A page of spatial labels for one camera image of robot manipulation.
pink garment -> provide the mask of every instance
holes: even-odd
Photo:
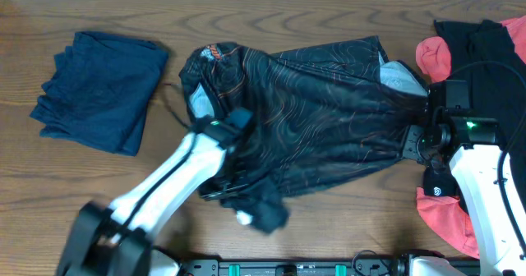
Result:
[[[478,244],[469,215],[453,197],[424,195],[424,189],[417,188],[417,210],[420,217],[438,236],[457,251],[478,259]]]
[[[501,21],[515,44],[515,53],[526,63],[526,16]],[[451,53],[441,37],[423,40],[417,46],[417,64],[431,82],[441,82],[451,73]]]

folded navy blue fabric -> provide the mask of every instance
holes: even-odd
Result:
[[[78,32],[55,56],[57,72],[42,85],[31,117],[40,136],[134,156],[146,106],[168,59],[157,45],[99,32]]]

wooden surface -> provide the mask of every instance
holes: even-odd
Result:
[[[267,52],[379,35],[390,59],[416,68],[434,19],[495,21],[526,14],[526,0],[0,0],[0,274],[50,275],[76,211],[129,191],[178,146],[183,129],[154,98],[141,151],[107,154],[39,137],[28,117],[53,55],[78,30],[160,41],[177,82],[190,52],[232,40]],[[184,113],[177,95],[171,102]],[[288,226],[271,236],[240,226],[230,209],[196,195],[159,243],[224,258],[345,258],[361,249],[427,248],[459,255],[415,209],[422,167],[402,162],[329,191],[287,200]]]

wood grain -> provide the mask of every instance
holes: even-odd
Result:
[[[157,96],[135,158],[39,138],[29,119],[53,55],[78,30],[161,42],[172,52],[164,81],[195,48],[236,41],[267,52],[379,35],[390,59],[416,68],[415,48],[432,21],[504,20],[526,14],[524,0],[0,0],[0,274],[50,275],[87,201],[129,191],[184,135]],[[184,114],[176,94],[170,100]],[[344,258],[361,249],[427,248],[459,255],[415,209],[422,167],[401,162],[356,182],[287,200],[288,226],[271,236],[245,228],[229,209],[192,196],[159,243],[224,258]]]

red cloth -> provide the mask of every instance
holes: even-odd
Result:
[[[526,16],[501,21],[515,44],[515,53],[526,63]],[[441,37],[423,40],[417,46],[417,64],[433,83],[445,80],[451,73],[451,53]]]
[[[480,257],[471,219],[460,208],[459,199],[424,195],[418,187],[417,210],[427,226],[457,251]]]

